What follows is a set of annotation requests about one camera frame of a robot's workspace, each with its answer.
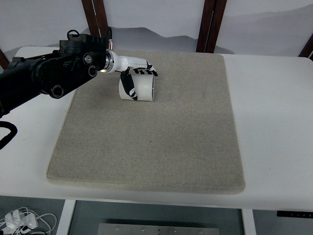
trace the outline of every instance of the robotic arm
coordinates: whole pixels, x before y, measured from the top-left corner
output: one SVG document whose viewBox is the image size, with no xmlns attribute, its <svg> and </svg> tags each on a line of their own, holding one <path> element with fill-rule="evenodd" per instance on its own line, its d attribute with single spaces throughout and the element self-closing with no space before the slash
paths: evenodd
<svg viewBox="0 0 313 235">
<path fill-rule="evenodd" d="M 124 90 L 134 100 L 137 96 L 129 71 L 157 76 L 145 59 L 118 56 L 107 49 L 106 38 L 70 30 L 67 39 L 60 40 L 60 49 L 51 54 L 13 57 L 0 74 L 0 118 L 39 94 L 59 99 L 96 77 L 98 71 L 120 72 Z M 8 128 L 5 124 L 0 123 L 0 127 Z"/>
</svg>

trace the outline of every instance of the cable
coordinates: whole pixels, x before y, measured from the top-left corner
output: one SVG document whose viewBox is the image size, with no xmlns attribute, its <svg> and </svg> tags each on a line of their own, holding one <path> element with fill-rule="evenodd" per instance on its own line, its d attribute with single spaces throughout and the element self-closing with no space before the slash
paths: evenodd
<svg viewBox="0 0 313 235">
<path fill-rule="evenodd" d="M 20 221 L 16 221 L 15 218 L 14 218 L 14 216 L 12 216 L 10 220 L 4 221 L 4 222 L 0 222 L 0 227 L 2 227 L 3 225 L 6 225 L 6 222 L 15 222 L 15 223 L 18 223 L 18 226 L 16 227 L 15 231 L 14 231 L 11 235 L 23 235 L 23 234 L 21 234 L 21 232 L 22 232 L 22 229 L 25 228 L 25 227 L 28 228 L 28 229 L 30 229 L 30 230 L 42 231 L 42 232 L 36 233 L 36 234 L 51 235 L 51 231 L 54 230 L 55 227 L 56 227 L 56 225 L 57 225 L 57 217 L 56 217 L 54 214 L 52 214 L 52 213 L 46 213 L 46 214 L 38 215 L 36 212 L 34 212 L 34 211 L 31 210 L 31 209 L 28 209 L 27 207 L 21 207 L 21 208 L 15 209 L 15 210 L 13 210 L 13 211 L 10 211 L 9 213 L 13 213 L 13 212 L 16 211 L 16 210 L 22 211 L 21 213 L 16 214 L 16 215 L 31 214 L 31 213 L 33 213 L 33 214 L 36 216 L 36 219 L 37 219 L 37 220 L 40 219 L 41 221 L 43 221 L 43 222 L 46 224 L 46 226 L 49 228 L 49 230 L 48 230 L 48 231 L 44 231 L 44 230 L 42 230 L 42 229 L 31 229 L 31 228 L 27 227 L 26 225 L 22 224 Z M 50 225 L 42 218 L 43 216 L 47 216 L 47 215 L 51 215 L 51 216 L 53 216 L 54 219 L 55 219 L 55 222 L 54 222 L 54 225 L 53 225 L 52 228 L 51 228 Z"/>
<path fill-rule="evenodd" d="M 51 229 L 51 231 L 52 231 L 52 230 L 54 230 L 55 226 L 57 226 L 57 221 L 58 221 L 58 219 L 57 219 L 57 217 L 56 217 L 54 214 L 52 214 L 52 213 L 42 214 L 42 215 L 40 215 L 38 218 L 41 218 L 41 217 L 46 216 L 46 215 L 51 215 L 51 216 L 53 216 L 54 219 L 55 219 L 54 225 L 53 225 L 53 227 L 52 227 L 52 229 Z"/>
<path fill-rule="evenodd" d="M 10 130 L 10 133 L 0 140 L 0 149 L 3 149 L 16 136 L 18 129 L 7 121 L 0 121 L 0 127 Z"/>
<path fill-rule="evenodd" d="M 43 230 L 43 229 L 30 229 L 30 230 L 32 230 L 32 231 L 41 231 L 41 232 L 43 232 L 45 235 L 47 235 L 47 233 L 46 233 L 46 231 L 45 230 Z"/>
</svg>

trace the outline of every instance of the white cord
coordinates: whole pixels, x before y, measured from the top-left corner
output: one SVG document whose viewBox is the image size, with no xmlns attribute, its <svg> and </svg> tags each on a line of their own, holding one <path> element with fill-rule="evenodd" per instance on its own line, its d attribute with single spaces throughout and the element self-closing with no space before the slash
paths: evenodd
<svg viewBox="0 0 313 235">
<path fill-rule="evenodd" d="M 47 227 L 49 228 L 49 231 L 47 231 L 46 234 L 51 235 L 51 231 L 54 230 L 55 227 L 56 227 L 56 225 L 57 225 L 57 217 L 56 217 L 54 214 L 52 214 L 52 213 L 46 213 L 46 214 L 38 215 L 36 212 L 34 212 L 33 210 L 28 209 L 27 207 L 21 207 L 21 208 L 18 208 L 18 209 L 16 209 L 16 210 L 21 210 L 21 209 L 26 209 L 26 211 L 25 211 L 25 212 L 21 212 L 21 213 L 19 213 L 18 215 L 20 215 L 20 214 L 25 214 L 25 213 L 26 213 L 26 214 L 34 213 L 34 214 L 36 215 L 36 219 L 40 219 L 41 221 L 43 221 L 43 222 L 47 225 Z M 54 223 L 54 225 L 53 225 L 52 228 L 50 227 L 50 225 L 49 225 L 44 219 L 42 219 L 42 217 L 43 217 L 43 216 L 46 216 L 46 215 L 51 215 L 51 216 L 53 216 L 54 219 L 55 219 L 55 223 Z M 24 227 L 25 225 L 21 224 L 19 221 L 15 221 L 15 220 L 14 220 L 14 217 L 11 218 L 11 221 L 13 221 L 13 222 L 15 222 L 15 223 L 18 223 L 18 224 L 20 225 L 20 226 L 18 226 L 18 227 L 15 229 L 15 231 L 14 231 L 11 235 L 22 235 L 22 234 L 21 234 L 21 227 Z M 6 224 L 6 221 L 0 223 L 0 227 L 2 227 L 2 226 L 5 225 L 5 224 Z M 35 233 L 31 233 L 31 234 L 45 234 L 45 233 L 44 233 L 44 232 L 35 232 Z"/>
</svg>

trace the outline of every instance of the felt mat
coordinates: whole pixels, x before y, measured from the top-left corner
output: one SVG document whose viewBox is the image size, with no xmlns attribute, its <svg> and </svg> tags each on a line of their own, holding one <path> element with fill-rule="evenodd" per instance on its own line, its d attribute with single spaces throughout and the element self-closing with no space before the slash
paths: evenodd
<svg viewBox="0 0 313 235">
<path fill-rule="evenodd" d="M 224 59 L 116 51 L 158 72 L 153 102 L 122 100 L 119 73 L 77 89 L 50 160 L 54 184 L 234 194 L 245 187 Z"/>
</svg>

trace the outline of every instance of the white wall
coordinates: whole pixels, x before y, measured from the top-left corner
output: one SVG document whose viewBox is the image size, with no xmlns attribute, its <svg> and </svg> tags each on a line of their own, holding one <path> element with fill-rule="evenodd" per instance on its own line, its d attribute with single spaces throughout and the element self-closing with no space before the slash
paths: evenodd
<svg viewBox="0 0 313 235">
<path fill-rule="evenodd" d="M 181 51 L 195 50 L 192 39 L 198 37 L 203 3 L 104 0 L 109 26 L 145 27 L 163 37 L 190 37 L 180 38 L 187 43 L 175 49 Z M 0 48 L 8 57 L 22 46 L 58 44 L 68 30 L 82 32 L 87 27 L 80 0 L 0 1 Z M 119 46 L 138 49 L 128 47 L 129 33 L 120 31 Z M 297 56 L 312 33 L 313 0 L 228 0 L 217 46 L 236 54 Z M 156 37 L 138 37 L 138 43 L 149 41 L 152 49 L 168 50 L 157 44 Z"/>
</svg>

